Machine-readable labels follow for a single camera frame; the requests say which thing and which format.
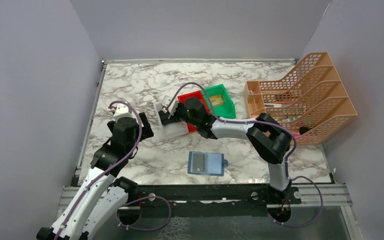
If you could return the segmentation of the gold credit card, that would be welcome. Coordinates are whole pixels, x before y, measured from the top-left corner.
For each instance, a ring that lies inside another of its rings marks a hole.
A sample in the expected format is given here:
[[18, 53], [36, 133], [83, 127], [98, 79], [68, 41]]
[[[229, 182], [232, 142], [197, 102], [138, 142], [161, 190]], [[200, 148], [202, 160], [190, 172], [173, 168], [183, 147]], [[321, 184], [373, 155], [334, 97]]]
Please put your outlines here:
[[216, 95], [210, 96], [209, 101], [214, 108], [223, 106], [225, 104], [225, 101], [224, 101], [223, 96], [221, 94], [216, 94]]

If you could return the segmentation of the blue card holder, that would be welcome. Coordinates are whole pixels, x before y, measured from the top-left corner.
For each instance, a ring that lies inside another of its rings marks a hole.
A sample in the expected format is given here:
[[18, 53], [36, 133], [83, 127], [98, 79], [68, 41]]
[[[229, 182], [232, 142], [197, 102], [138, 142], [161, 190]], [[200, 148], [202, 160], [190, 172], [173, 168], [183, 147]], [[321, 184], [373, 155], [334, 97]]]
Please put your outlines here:
[[224, 176], [229, 165], [223, 153], [190, 151], [187, 173], [190, 175]]

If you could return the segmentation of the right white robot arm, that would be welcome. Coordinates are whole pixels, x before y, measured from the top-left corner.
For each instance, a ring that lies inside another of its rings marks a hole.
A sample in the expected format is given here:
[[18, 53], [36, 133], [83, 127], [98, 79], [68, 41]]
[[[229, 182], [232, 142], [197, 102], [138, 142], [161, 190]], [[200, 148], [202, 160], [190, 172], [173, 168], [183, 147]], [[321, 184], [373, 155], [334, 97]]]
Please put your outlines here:
[[169, 111], [169, 118], [186, 122], [196, 127], [205, 139], [248, 140], [259, 156], [267, 162], [269, 185], [278, 192], [286, 191], [291, 185], [287, 158], [295, 150], [296, 137], [276, 122], [269, 114], [261, 113], [257, 118], [228, 119], [207, 112], [204, 104], [197, 98], [177, 103]]

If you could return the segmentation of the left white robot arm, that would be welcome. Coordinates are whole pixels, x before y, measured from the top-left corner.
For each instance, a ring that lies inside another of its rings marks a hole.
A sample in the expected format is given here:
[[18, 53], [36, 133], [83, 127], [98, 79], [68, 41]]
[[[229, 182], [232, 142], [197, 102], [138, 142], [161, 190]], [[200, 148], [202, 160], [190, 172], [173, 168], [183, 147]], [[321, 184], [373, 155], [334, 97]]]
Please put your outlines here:
[[154, 136], [145, 113], [118, 113], [108, 122], [112, 136], [94, 153], [87, 175], [61, 216], [42, 227], [38, 240], [90, 240], [120, 206], [136, 195], [137, 184], [121, 169], [134, 157], [140, 141]]

